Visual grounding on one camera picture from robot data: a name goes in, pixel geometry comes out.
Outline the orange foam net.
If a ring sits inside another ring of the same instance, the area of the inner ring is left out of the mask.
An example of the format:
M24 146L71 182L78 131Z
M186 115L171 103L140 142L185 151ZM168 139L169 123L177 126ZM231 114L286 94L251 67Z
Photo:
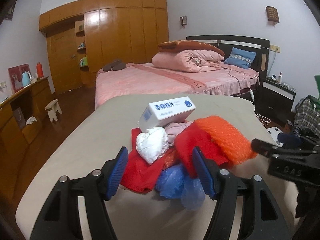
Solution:
M225 119L211 115L194 122L210 135L212 141L221 148L233 165L240 165L257 156L251 148L251 142Z

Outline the red knit glove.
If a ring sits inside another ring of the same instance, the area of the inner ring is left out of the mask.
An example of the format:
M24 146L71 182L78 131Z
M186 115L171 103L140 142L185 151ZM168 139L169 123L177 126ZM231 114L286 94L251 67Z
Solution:
M132 151L129 153L129 162L120 184L137 193L148 193L153 190L156 181L166 165L166 157L176 153L177 160L184 165L191 178L196 178L197 173L192 161L192 151L198 146L207 159L214 160L217 165L228 167L232 162L223 153L221 148L213 142L210 135L192 123L177 135L172 150L167 150L165 155L149 165L136 150L136 138L140 129L131 130Z

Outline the blue plastic shoe cover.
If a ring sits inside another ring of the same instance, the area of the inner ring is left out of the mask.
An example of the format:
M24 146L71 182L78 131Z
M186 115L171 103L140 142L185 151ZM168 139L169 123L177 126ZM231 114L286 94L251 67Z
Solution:
M155 189L161 197L179 199L181 204L190 211L198 210L205 200L205 193L199 178L190 178L182 163L162 171Z

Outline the white tissue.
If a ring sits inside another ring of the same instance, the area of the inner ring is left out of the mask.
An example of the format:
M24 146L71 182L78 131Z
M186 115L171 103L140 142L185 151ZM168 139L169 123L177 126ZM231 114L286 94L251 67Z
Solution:
M149 165L161 158L168 148L168 134L163 127L147 129L146 133L137 135L136 150Z

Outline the pink face mask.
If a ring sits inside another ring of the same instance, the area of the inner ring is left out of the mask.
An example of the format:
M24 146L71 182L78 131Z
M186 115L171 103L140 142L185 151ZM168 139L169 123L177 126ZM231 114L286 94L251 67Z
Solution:
M193 122L182 122L182 123L176 123L171 122L169 123L164 129L165 132L168 135L168 144L169 147L174 146L175 138L182 133L187 127L189 127Z

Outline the white alcohol wipes box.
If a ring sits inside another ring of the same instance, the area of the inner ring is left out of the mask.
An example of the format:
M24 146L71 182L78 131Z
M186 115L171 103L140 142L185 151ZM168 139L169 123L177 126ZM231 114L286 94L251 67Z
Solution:
M138 121L142 132L154 127L165 127L172 122L184 122L196 109L188 96L151 102Z

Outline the plaid clothing pile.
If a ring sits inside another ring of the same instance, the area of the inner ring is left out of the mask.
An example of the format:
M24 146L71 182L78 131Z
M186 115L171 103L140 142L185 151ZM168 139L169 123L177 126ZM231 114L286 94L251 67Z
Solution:
M308 95L302 98L295 107L293 126L308 128L319 138L319 99Z

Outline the black nightstand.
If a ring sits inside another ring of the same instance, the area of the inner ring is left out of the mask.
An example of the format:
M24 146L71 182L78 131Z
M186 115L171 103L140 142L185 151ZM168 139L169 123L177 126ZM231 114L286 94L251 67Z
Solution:
M285 125L291 117L295 97L294 88L280 85L267 77L260 86L256 109L274 122Z

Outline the white bottle on nightstand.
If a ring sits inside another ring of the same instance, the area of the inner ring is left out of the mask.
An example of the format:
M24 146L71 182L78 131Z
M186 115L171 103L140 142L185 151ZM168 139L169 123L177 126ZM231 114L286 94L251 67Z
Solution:
M278 78L277 78L277 83L281 85L282 79L283 79L282 73L279 73Z

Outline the wooden sideboard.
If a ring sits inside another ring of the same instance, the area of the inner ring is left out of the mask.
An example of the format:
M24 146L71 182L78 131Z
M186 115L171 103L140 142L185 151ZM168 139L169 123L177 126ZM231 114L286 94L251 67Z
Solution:
M24 87L1 103L1 169L15 169L47 117L44 109L53 99L47 77ZM26 125L29 117L37 122Z

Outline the small white stool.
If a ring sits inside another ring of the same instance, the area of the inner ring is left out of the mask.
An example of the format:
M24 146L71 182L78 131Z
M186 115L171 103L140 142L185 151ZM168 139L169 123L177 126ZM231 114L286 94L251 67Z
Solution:
M53 120L57 121L57 112L59 114L62 114L62 109L59 105L59 100L58 99L54 99L52 100L50 103L48 103L48 105L44 108L49 116L49 120L50 122L53 122Z

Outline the red thermos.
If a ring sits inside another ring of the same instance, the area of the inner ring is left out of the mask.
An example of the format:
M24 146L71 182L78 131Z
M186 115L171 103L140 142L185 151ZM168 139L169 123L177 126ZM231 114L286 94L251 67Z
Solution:
M36 71L37 71L37 76L38 76L39 79L44 77L42 64L40 63L40 61L36 65Z

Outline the pink bed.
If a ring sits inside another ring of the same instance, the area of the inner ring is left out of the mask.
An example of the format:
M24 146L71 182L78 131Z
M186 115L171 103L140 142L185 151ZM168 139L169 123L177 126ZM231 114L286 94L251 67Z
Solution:
M259 73L251 68L222 65L220 70L189 73L158 69L151 63L127 64L116 71L97 72L95 108L111 98L130 94L238 95L260 85Z

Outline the wooden wardrobe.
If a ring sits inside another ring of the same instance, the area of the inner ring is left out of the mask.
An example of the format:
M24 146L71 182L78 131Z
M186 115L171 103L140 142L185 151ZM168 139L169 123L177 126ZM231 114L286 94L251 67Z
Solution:
M92 87L120 59L148 63L169 39L167 0L78 0L40 15L55 92Z

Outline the wall switch box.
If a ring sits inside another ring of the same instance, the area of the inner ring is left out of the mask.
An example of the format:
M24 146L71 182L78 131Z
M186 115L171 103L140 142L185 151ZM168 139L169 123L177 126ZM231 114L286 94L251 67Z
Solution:
M186 26L188 24L187 16L181 16L180 17L180 24L181 26Z

